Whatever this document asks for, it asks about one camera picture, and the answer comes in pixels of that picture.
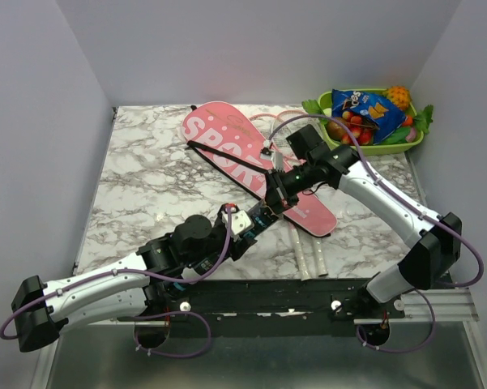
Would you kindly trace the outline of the black shuttlecock tube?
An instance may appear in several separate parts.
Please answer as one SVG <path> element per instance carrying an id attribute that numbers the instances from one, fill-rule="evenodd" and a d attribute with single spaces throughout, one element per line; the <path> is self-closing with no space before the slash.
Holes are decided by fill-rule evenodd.
<path id="1" fill-rule="evenodd" d="M 199 215 L 188 217 L 170 235 L 171 246 L 184 267 L 175 281 L 165 283 L 166 292 L 177 297 L 197 279 L 216 271 L 225 260 L 238 260 L 278 219 L 262 201 L 248 211 L 226 203 L 214 223 Z"/>

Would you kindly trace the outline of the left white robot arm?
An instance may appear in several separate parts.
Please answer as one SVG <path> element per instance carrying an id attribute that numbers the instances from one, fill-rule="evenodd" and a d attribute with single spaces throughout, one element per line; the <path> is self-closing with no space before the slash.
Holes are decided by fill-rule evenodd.
<path id="1" fill-rule="evenodd" d="M 30 353 L 74 327 L 140 315 L 156 319 L 167 298 L 205 280 L 225 260 L 239 259 L 266 227 L 253 212 L 225 204 L 215 222 L 192 215 L 171 233 L 87 274 L 52 281 L 28 277 L 11 303 L 11 338 L 20 352 Z"/>

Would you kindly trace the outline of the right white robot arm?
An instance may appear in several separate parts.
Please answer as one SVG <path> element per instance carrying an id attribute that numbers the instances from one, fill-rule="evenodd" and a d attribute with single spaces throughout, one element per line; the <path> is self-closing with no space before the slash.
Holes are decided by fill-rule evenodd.
<path id="1" fill-rule="evenodd" d="M 462 222 L 458 216 L 440 216 L 409 198 L 376 172 L 358 150 L 348 145 L 330 149 L 311 125 L 286 140 L 303 162 L 279 175 L 285 199 L 325 183 L 366 205 L 409 248 L 400 262 L 373 277 L 357 296 L 362 315 L 377 316 L 387 301 L 401 293 L 431 289 L 459 259 Z"/>

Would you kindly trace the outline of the pink badminton racket front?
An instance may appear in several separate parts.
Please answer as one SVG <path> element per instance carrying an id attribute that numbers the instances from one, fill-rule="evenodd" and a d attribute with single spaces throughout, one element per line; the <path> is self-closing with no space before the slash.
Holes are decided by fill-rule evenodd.
<path id="1" fill-rule="evenodd" d="M 305 124 L 310 124 L 310 120 L 303 119 L 284 125 L 271 139 L 276 149 L 284 155 L 284 163 L 288 163 L 290 167 L 300 165 L 301 160 L 295 156 L 286 138 Z M 305 260 L 311 275 L 310 279 L 327 276 L 328 272 L 321 239 L 303 233 L 299 228 L 297 229 L 301 239 Z"/>

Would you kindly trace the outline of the pink racket cover bag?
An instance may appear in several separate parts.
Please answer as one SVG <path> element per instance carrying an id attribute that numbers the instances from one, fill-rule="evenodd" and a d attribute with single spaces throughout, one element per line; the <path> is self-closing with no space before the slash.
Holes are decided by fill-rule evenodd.
<path id="1" fill-rule="evenodd" d="M 265 135 L 237 107 L 209 102 L 188 113 L 182 135 L 196 142 L 199 155 L 256 199 L 266 192 L 264 173 L 272 161 L 260 154 Z M 337 226 L 336 216 L 314 195 L 298 195 L 299 202 L 284 218 L 314 237 L 325 237 Z"/>

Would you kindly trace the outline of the toy kiwi fruit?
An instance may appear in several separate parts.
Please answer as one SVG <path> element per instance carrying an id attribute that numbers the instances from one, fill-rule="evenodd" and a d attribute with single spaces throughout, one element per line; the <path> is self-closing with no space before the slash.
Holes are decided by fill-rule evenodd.
<path id="1" fill-rule="evenodd" d="M 340 123 L 333 121 L 329 121 L 326 124 L 326 130 L 328 136 L 338 142 L 347 134 L 347 131 L 340 125 Z"/>

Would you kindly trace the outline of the green leafy toy vegetable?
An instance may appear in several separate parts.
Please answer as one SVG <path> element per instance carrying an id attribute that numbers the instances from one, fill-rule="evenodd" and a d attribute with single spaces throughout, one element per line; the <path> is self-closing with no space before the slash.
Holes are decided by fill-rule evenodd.
<path id="1" fill-rule="evenodd" d="M 326 125 L 328 120 L 326 119 L 326 115 L 321 109 L 320 105 L 316 100 L 308 99 L 304 100 L 301 103 L 303 109 L 311 115 L 317 115 L 317 119 L 323 124 Z"/>

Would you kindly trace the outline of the green plastic basket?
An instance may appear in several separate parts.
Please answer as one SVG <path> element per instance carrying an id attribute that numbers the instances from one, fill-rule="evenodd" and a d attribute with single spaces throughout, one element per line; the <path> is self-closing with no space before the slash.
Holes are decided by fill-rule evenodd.
<path id="1" fill-rule="evenodd" d="M 377 94 L 383 94 L 386 91 L 385 88 L 367 88 L 364 89 L 362 92 L 372 92 L 372 93 L 377 93 Z M 318 98 L 318 104 L 321 108 L 322 111 L 324 112 L 330 112 L 331 111 L 331 104 L 332 104 L 332 92 L 324 92 L 319 98 Z M 406 109 L 406 114 L 411 117 L 417 116 L 416 109 L 414 108 L 414 105 L 409 103 L 408 109 Z M 323 134 L 322 137 L 327 143 L 328 147 L 330 149 L 333 149 L 335 147 L 338 147 L 340 145 L 340 141 L 334 140 L 330 137 L 330 135 L 327 133 L 327 130 L 325 129 L 326 127 L 323 125 L 323 121 L 321 121 L 320 127 L 324 129 L 322 130 Z M 378 155 L 387 155 L 387 154 L 396 154 L 396 153 L 402 153 L 406 152 L 409 150 L 411 147 L 414 147 L 421 143 L 424 139 L 424 137 L 429 133 L 423 131 L 421 128 L 422 127 L 417 127 L 417 126 L 412 126 L 415 130 L 416 133 L 413 132 L 407 132 L 406 131 L 406 136 L 409 136 L 409 139 L 412 140 L 411 142 L 406 141 L 406 136 L 403 137 L 403 139 L 400 139 L 398 143 L 385 143 L 386 141 L 382 141 L 379 145 L 364 145 L 361 146 L 362 151 L 366 156 L 378 156 Z M 387 138 L 387 140 L 393 138 L 395 140 L 396 134 L 400 133 L 402 135 L 403 131 L 395 131 L 394 135 L 390 135 L 390 137 Z"/>

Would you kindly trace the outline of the blue chip bag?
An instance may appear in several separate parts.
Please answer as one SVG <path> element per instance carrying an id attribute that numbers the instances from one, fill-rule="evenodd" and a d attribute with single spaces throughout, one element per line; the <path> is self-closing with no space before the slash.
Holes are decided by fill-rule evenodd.
<path id="1" fill-rule="evenodd" d="M 385 96 L 357 90 L 331 91 L 331 112 L 351 127 L 372 133 L 372 144 L 379 144 L 397 130 L 406 119 L 405 112 Z"/>

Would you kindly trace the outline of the toy pineapple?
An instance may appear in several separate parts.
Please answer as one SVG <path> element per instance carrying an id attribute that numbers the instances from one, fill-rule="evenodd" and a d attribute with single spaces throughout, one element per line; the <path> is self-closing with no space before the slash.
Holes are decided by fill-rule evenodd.
<path id="1" fill-rule="evenodd" d="M 383 95 L 402 111 L 407 110 L 412 102 L 410 91 L 403 86 L 389 87 Z"/>

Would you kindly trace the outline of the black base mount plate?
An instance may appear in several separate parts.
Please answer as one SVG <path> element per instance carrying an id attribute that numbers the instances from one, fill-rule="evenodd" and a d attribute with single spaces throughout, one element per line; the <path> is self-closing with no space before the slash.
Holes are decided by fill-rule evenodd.
<path id="1" fill-rule="evenodd" d="M 205 280 L 176 295 L 144 290 L 141 320 L 169 323 L 173 337 L 353 336 L 355 322 L 404 317 L 399 296 L 377 303 L 363 279 Z"/>

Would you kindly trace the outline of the aluminium rail frame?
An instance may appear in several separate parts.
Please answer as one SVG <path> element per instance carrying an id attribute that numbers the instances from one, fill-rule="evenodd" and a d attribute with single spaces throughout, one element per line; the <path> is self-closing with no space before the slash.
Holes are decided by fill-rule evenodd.
<path id="1" fill-rule="evenodd" d="M 54 322 L 66 319 L 64 331 L 105 320 L 132 318 L 147 307 L 143 301 L 142 289 L 130 289 L 100 300 L 81 304 L 79 294 L 66 300 L 56 297 L 48 305 L 54 308 L 51 318 Z M 478 314 L 470 292 L 467 290 L 432 290 L 422 294 L 410 292 L 387 303 L 392 314 L 402 314 L 407 320 L 419 323 L 429 321 L 431 312 L 435 319 L 443 322 L 476 321 Z"/>

